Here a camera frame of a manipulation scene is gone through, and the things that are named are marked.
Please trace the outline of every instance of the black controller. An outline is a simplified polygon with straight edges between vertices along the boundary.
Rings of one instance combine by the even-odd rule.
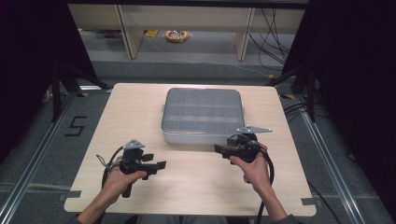
[[[245,162],[253,162],[260,150],[260,143],[257,142],[257,136],[254,133],[233,135],[227,138],[227,146],[225,147],[215,144],[215,151],[227,160],[231,156],[236,156]]]
[[[158,170],[165,168],[166,161],[159,161],[156,164],[144,164],[143,161],[152,161],[154,154],[143,154],[141,147],[144,145],[136,140],[132,140],[124,147],[122,160],[120,161],[120,170],[129,175],[136,171],[145,171],[147,175],[144,180],[149,179],[149,175],[156,175]],[[131,196],[132,184],[122,193],[122,197],[129,198]]]

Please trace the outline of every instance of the aluminum rail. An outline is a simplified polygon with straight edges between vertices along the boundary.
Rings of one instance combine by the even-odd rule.
[[[59,117],[53,121],[49,128],[47,129],[46,134],[44,135],[43,139],[40,142],[40,145],[35,151],[32,159],[30,159],[28,165],[26,166],[23,174],[21,175],[20,179],[18,180],[17,184],[14,186],[14,189],[8,195],[8,198],[5,203],[1,206],[0,210],[0,221],[2,224],[9,223],[9,221],[14,216],[22,198],[25,194],[26,190],[29,187],[29,184],[35,173],[38,170],[41,162],[43,161],[50,143],[52,142],[62,120],[64,118],[64,114],[67,111],[68,107],[71,105],[73,100],[76,98],[76,93],[69,93],[63,103],[63,111],[59,115]]]
[[[296,99],[298,104],[304,102],[301,95],[297,95]],[[351,191],[349,190],[347,183],[342,177],[337,167],[337,164],[332,158],[332,154],[330,150],[327,148],[326,143],[324,142],[320,134],[320,131],[318,130],[317,124],[315,122],[312,122],[311,118],[309,118],[309,115],[307,113],[303,113],[303,118],[309,132],[311,133],[312,138],[315,141],[320,157],[323,159],[324,165],[327,171],[329,172],[330,178],[332,179],[335,189],[337,190],[338,195],[340,196],[341,202],[343,203],[346,209],[349,219],[351,220],[352,223],[358,223],[358,224],[367,223],[364,220],[361,210],[359,209],[357,202],[355,201]]]

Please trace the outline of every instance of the gray plastic container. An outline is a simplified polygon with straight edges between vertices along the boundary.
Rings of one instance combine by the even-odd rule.
[[[245,126],[241,95],[235,90],[173,88],[166,95],[161,126],[168,143],[226,145]]]

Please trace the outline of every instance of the wooden tabletop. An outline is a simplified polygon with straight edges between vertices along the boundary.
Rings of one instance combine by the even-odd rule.
[[[164,141],[161,129],[166,93],[175,87],[237,90],[245,110],[245,124],[271,128],[258,133],[268,146],[275,166],[274,189],[288,214],[311,217],[314,205],[305,180],[289,125],[276,89],[258,86],[214,86],[176,84],[117,84],[108,99],[71,191],[80,197],[68,198],[64,208],[81,212],[101,188],[104,166],[96,158],[109,161],[117,148],[132,139],[145,144],[145,153],[166,161],[166,168],[148,180],[137,181],[130,198],[122,197],[107,212],[128,214],[257,216],[261,199],[244,183],[239,167],[231,165],[212,145],[178,145]]]

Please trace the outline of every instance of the black cable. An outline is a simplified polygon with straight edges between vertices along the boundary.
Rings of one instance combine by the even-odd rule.
[[[270,51],[264,49],[262,46],[264,43],[262,43],[261,45],[259,45],[259,43],[257,43],[257,41],[253,38],[252,35],[249,35],[251,40],[253,41],[253,43],[256,45],[256,47],[260,50],[259,53],[262,51],[265,54],[267,54],[268,56],[270,56],[271,58],[273,58],[274,60],[276,60],[279,63],[284,64],[285,62],[283,62],[281,59],[279,59],[278,57],[275,56],[275,54],[271,53]]]
[[[271,161],[271,158],[269,157],[268,153],[265,151],[264,148],[261,147],[260,153],[264,156],[264,158],[267,160],[268,166],[270,168],[270,184],[274,183],[274,178],[275,178],[275,169],[274,169],[274,164]],[[257,219],[256,219],[256,224],[260,224],[262,222],[262,211],[264,210],[265,204],[262,202],[260,204],[260,209],[259,209],[259,214],[257,214]]]
[[[265,21],[266,21],[266,23],[267,23],[267,25],[268,25],[268,35],[269,34],[271,34],[272,36],[273,36],[273,38],[274,38],[274,40],[276,41],[276,43],[278,44],[278,48],[277,47],[275,47],[275,46],[273,46],[273,45],[271,45],[271,44],[269,44],[268,42],[267,42],[267,44],[269,45],[269,46],[271,46],[271,47],[273,47],[274,49],[279,49],[280,51],[281,51],[281,54],[283,54],[284,55],[284,50],[287,52],[287,53],[289,53],[289,51],[290,51],[290,49],[288,49],[288,48],[286,48],[284,45],[282,45],[281,43],[280,43],[280,41],[279,41],[279,38],[278,38],[278,36],[277,36],[277,29],[276,29],[276,9],[275,8],[273,8],[273,21],[271,22],[271,25],[270,25],[270,22],[267,20],[267,17],[265,16],[265,13],[264,13],[264,10],[262,9],[262,15],[264,16],[264,19],[265,19]]]
[[[306,103],[299,103],[299,104],[295,104],[295,105],[290,105],[290,106],[284,108],[283,111],[286,112],[286,110],[288,110],[288,109],[290,109],[290,108],[293,108],[293,107],[295,107],[295,106],[297,106],[297,105],[306,105]]]
[[[294,113],[294,114],[292,114],[292,115],[294,115],[291,119],[289,119],[288,120],[288,123],[290,123],[292,120],[294,120],[295,118],[297,118],[297,116],[299,116],[299,115],[301,115],[301,112],[297,112],[297,113]]]
[[[112,163],[113,163],[113,161],[114,161],[114,158],[116,158],[117,154],[119,154],[119,152],[120,152],[122,149],[123,149],[123,147],[119,147],[119,149],[117,149],[116,152],[114,152],[114,154],[113,154],[113,156],[111,157],[110,161],[107,163],[107,166],[106,166],[105,170],[103,171],[103,176],[102,176],[102,188],[103,188],[103,186],[104,186],[105,183],[106,183],[107,176],[108,176],[108,173],[110,172],[111,165],[112,165]],[[95,220],[94,224],[100,224],[100,223],[102,223],[103,217],[105,216],[105,212],[102,213],[102,215],[99,216],[99,218]]]
[[[306,180],[308,182],[309,187],[311,187],[319,196],[319,198],[324,202],[324,204],[329,208],[330,212],[332,213],[332,215],[334,216],[335,220],[337,221],[337,223],[341,224],[340,219],[338,218],[338,216],[334,213],[334,211],[332,210],[332,208],[329,206],[329,204],[326,202],[326,200],[323,198],[323,196],[319,193],[319,191],[311,184],[311,182],[309,182],[309,180]]]
[[[301,109],[301,108],[304,108],[305,107],[305,105],[300,105],[300,106],[298,106],[298,107],[296,107],[296,108],[293,108],[293,109],[291,109],[291,110],[289,110],[289,111],[286,111],[285,112],[285,116],[287,116],[290,112],[293,112],[293,111],[295,111],[295,110],[298,110],[298,109]]]
[[[274,70],[274,71],[277,71],[277,72],[281,72],[281,71],[282,71],[282,69],[276,69],[276,68],[271,68],[271,67],[265,66],[265,65],[262,63],[261,54],[262,54],[262,51],[260,50],[260,51],[259,51],[259,62],[260,62],[260,64],[262,65],[262,67],[264,67],[264,68],[266,68],[266,69]]]

